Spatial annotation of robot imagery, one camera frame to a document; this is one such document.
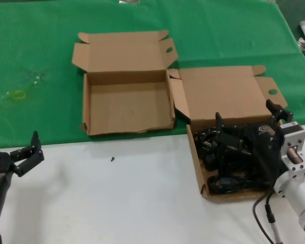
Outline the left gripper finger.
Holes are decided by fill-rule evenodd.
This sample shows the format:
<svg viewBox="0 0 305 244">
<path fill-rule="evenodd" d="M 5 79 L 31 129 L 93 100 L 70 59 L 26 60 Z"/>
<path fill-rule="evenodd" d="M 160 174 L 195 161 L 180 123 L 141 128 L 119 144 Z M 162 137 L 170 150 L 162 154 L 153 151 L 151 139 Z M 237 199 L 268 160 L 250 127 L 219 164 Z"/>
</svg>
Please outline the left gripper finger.
<svg viewBox="0 0 305 244">
<path fill-rule="evenodd" d="M 44 160 L 43 151 L 36 151 L 32 156 L 25 159 L 19 165 L 14 165 L 14 173 L 16 173 L 19 177 L 24 176 L 30 170 L 35 168 Z"/>
<path fill-rule="evenodd" d="M 42 161 L 42 145 L 38 136 L 38 132 L 34 131 L 30 142 L 30 146 L 15 150 L 10 153 L 14 162 L 22 160 L 30 160 L 31 162 Z"/>
</svg>

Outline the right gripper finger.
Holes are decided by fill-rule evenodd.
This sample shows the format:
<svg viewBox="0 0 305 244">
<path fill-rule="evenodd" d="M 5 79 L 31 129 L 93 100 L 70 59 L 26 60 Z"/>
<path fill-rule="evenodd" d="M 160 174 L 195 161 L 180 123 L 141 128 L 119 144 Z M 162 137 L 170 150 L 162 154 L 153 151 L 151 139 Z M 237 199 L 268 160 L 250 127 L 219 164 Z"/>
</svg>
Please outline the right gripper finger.
<svg viewBox="0 0 305 244">
<path fill-rule="evenodd" d="M 244 147 L 244 126 L 226 125 L 221 115 L 216 112 L 217 142 L 243 150 Z"/>
<path fill-rule="evenodd" d="M 270 124 L 275 125 L 282 119 L 287 123 L 292 122 L 293 113 L 279 104 L 274 104 L 270 99 L 266 100 L 266 108 L 271 112 Z"/>
</svg>

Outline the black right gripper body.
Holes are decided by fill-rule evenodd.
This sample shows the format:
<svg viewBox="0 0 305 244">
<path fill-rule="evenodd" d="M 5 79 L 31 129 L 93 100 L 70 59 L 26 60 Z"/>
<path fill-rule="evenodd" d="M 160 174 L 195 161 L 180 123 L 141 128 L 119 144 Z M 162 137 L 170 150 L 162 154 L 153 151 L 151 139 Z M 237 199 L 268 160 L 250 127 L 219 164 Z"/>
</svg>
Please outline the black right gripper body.
<svg viewBox="0 0 305 244">
<path fill-rule="evenodd" d="M 273 128 L 267 124 L 247 124 L 244 136 L 251 144 L 252 159 L 271 184 L 279 177 L 281 167 L 280 145 Z"/>
</svg>

